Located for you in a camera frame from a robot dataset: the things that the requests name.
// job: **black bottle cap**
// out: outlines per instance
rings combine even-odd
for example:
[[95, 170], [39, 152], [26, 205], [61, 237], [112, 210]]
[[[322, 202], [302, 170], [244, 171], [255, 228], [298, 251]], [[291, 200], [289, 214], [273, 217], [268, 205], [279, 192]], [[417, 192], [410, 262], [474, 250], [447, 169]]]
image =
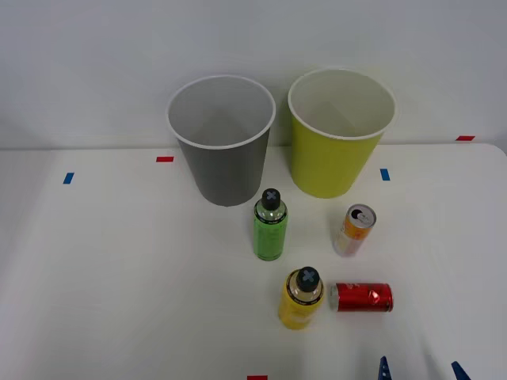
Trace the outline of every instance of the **black bottle cap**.
[[266, 210], [276, 210], [280, 207], [280, 193], [275, 188], [268, 188], [262, 193], [261, 202]]
[[301, 268], [295, 278], [295, 283], [301, 291], [314, 291], [317, 289], [320, 276], [318, 272], [312, 267]]

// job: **bottle label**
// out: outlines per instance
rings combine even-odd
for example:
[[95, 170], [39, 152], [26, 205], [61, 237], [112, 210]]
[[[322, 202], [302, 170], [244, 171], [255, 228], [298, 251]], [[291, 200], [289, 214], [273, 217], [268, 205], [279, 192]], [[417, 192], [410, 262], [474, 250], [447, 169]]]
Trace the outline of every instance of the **bottle label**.
[[262, 260], [275, 260], [284, 250], [288, 215], [276, 221], [265, 221], [256, 213], [253, 221], [253, 250]]

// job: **yellow paper cup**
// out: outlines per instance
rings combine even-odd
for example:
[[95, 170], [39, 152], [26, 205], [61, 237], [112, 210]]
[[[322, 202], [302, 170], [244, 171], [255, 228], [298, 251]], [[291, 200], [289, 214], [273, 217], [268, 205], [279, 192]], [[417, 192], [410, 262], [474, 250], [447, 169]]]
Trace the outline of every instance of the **yellow paper cup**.
[[345, 194], [386, 128], [397, 119], [391, 91], [343, 68], [311, 71], [288, 93], [292, 179], [318, 198]]

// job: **orange can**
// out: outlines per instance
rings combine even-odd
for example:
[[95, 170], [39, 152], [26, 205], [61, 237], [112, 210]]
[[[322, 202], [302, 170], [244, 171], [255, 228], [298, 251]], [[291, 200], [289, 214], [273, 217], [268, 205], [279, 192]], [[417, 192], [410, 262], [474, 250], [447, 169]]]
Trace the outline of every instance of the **orange can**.
[[354, 255], [377, 221], [377, 215], [365, 204], [354, 204], [347, 211], [341, 229], [334, 238], [334, 248], [342, 256]]

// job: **can top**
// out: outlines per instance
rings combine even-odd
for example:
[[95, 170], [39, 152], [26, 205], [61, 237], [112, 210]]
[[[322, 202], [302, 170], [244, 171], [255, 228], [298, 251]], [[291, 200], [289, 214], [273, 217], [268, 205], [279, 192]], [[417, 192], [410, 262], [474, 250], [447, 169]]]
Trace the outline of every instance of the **can top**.
[[365, 204], [354, 204], [347, 211], [349, 221], [357, 228], [373, 227], [377, 221], [375, 212]]
[[280, 192], [275, 188], [267, 188], [262, 193], [261, 203], [263, 208], [269, 211], [276, 210], [280, 207]]

